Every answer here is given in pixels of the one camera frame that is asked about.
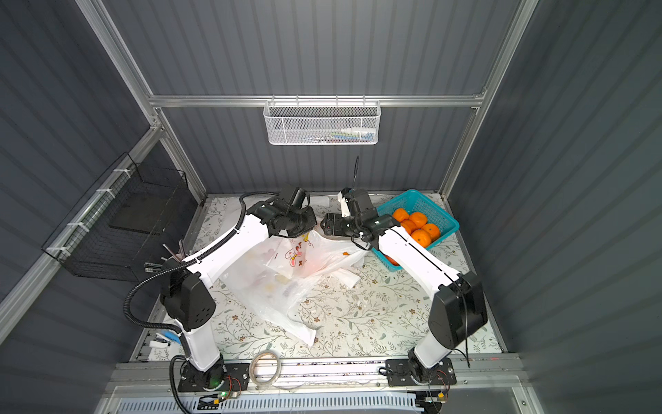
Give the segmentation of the cartoon printed plastic bag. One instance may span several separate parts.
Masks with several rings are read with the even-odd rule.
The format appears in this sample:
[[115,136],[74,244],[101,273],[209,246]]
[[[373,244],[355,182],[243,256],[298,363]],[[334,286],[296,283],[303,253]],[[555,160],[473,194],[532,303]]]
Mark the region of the cartoon printed plastic bag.
[[367,251],[351,241],[332,240],[315,230],[296,238],[272,237],[235,264],[242,281],[269,290],[298,286],[363,262]]

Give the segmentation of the teal plastic basket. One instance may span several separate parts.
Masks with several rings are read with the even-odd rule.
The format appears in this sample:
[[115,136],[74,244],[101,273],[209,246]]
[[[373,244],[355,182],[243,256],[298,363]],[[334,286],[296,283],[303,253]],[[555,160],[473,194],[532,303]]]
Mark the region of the teal plastic basket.
[[[435,224],[440,229],[441,237],[433,241],[426,248],[427,251],[432,252],[434,248],[460,229],[460,224],[447,211],[438,205],[430,195],[423,194],[420,191],[414,189],[407,190],[377,205],[377,211],[381,216],[392,216],[393,212],[399,208],[407,210],[408,214],[416,211],[422,212],[428,217],[428,223]],[[400,224],[403,225],[405,231],[410,236],[413,231],[417,230],[415,224],[409,219]]]

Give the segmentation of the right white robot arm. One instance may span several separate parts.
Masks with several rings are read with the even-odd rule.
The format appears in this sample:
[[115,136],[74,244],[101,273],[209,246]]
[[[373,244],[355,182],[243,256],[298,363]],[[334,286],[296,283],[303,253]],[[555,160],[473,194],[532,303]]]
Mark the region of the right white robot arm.
[[477,274],[462,274],[434,257],[415,231],[405,229],[393,215],[379,213],[367,191],[347,187],[338,200],[341,212],[324,217],[324,234],[346,237],[363,250],[374,248],[391,258],[431,299],[428,333],[410,350],[412,367],[433,369],[488,323]]

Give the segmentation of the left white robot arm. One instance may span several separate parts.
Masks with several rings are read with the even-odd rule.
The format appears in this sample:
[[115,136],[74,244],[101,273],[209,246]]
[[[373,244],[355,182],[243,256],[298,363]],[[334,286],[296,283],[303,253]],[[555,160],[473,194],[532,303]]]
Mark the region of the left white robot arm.
[[168,281],[162,286],[160,301],[173,319],[184,349],[184,357],[194,369],[209,372],[222,356],[215,345],[210,319],[215,300],[210,289],[245,253],[272,237],[296,238],[317,224],[310,194],[297,186],[286,186],[278,193],[265,191],[266,197],[251,206],[239,197],[240,212],[236,224],[207,247],[178,265],[167,265]]

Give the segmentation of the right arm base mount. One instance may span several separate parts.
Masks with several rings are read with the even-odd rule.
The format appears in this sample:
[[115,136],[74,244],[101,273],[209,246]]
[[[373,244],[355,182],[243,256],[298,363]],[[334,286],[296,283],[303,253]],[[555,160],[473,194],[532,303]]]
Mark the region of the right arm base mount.
[[425,368],[413,359],[390,359],[378,368],[378,373],[386,377],[390,387],[450,387],[457,384],[453,363],[449,358],[442,359],[431,368]]

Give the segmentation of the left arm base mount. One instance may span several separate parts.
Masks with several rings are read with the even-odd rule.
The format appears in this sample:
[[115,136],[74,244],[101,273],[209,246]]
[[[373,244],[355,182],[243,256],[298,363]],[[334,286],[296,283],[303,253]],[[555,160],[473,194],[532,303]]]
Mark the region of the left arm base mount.
[[240,393],[248,389],[248,370],[248,363],[217,362],[209,371],[202,372],[185,362],[175,379],[182,393]]

